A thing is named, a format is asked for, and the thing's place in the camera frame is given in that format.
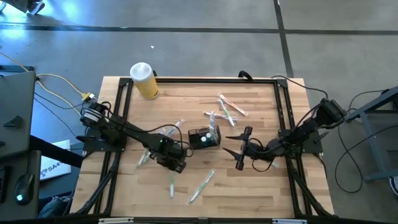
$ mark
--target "white label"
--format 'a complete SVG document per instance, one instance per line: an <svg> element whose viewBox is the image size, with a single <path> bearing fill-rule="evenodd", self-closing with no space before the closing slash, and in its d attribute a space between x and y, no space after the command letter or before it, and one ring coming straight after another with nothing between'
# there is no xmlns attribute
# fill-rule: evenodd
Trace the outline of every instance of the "white label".
<svg viewBox="0 0 398 224"><path fill-rule="evenodd" d="M99 120L96 116L93 116L89 113L85 113L84 117L92 119L93 121L96 121L96 122Z"/></svg>

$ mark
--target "white paper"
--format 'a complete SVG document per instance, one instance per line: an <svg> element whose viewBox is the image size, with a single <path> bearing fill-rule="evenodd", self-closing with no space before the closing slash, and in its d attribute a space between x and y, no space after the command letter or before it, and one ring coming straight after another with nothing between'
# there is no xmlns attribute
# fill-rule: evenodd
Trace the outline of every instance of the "white paper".
<svg viewBox="0 0 398 224"><path fill-rule="evenodd" d="M70 151L70 140L55 142L53 145ZM70 174L71 172L72 168L70 165L42 156L42 163L40 165L40 181L58 177L60 175Z"/></svg>

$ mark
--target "connector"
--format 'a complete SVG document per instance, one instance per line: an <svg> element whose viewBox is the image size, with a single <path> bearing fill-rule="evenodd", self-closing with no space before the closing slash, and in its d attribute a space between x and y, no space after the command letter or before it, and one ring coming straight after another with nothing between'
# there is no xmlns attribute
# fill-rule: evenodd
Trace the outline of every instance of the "connector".
<svg viewBox="0 0 398 224"><path fill-rule="evenodd" d="M92 93L84 93L84 94L82 94L82 101L83 102L86 102L86 101L89 101L89 100L91 100L91 99L94 99L95 98L95 95L94 94L92 94Z"/></svg>

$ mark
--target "white lid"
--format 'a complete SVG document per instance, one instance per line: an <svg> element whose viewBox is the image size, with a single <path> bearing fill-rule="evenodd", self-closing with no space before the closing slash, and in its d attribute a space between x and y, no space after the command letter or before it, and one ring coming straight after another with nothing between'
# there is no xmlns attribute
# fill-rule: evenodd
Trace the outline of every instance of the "white lid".
<svg viewBox="0 0 398 224"><path fill-rule="evenodd" d="M152 68L144 62L136 63L130 68L130 76L134 82L145 82L153 76Z"/></svg>

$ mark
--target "computer mouse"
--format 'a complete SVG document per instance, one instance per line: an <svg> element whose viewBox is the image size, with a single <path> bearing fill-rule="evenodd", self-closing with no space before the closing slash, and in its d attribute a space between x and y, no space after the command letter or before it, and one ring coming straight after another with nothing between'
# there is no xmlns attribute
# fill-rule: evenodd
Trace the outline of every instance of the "computer mouse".
<svg viewBox="0 0 398 224"><path fill-rule="evenodd" d="M33 197L33 175L24 174L15 184L15 201L18 205L27 205Z"/></svg>

